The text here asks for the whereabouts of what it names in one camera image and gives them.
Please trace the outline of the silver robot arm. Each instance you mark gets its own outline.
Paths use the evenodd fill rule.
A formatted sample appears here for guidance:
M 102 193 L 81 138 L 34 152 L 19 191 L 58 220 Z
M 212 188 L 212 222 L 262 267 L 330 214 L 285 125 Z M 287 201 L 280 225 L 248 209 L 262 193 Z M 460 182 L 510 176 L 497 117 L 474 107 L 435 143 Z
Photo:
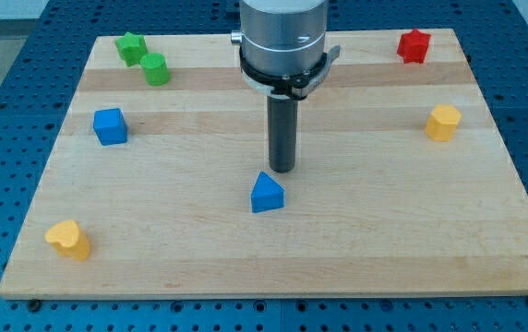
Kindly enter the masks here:
M 231 35 L 248 86 L 267 97 L 270 168 L 296 160 L 298 103 L 325 80 L 341 47 L 325 49 L 325 0 L 241 0 L 240 30 Z

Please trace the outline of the black clamp ring mount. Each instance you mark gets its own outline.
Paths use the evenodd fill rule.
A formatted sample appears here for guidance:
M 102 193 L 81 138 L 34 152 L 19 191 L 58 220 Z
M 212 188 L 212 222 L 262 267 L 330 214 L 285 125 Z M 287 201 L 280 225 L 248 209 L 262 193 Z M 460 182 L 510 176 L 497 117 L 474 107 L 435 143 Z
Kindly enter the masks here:
M 332 63 L 341 55 L 341 46 L 333 46 L 313 67 L 295 75 L 265 74 L 248 63 L 242 49 L 239 55 L 243 79 L 250 88 L 274 99 L 302 101 L 323 83 Z

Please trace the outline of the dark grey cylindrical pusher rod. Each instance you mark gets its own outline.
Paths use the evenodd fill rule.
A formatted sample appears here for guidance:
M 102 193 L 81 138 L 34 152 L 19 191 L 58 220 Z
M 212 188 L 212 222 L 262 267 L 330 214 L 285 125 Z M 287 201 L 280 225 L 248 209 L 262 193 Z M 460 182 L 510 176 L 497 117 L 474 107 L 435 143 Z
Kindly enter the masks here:
M 298 102 L 267 98 L 270 168 L 289 172 L 295 165 Z

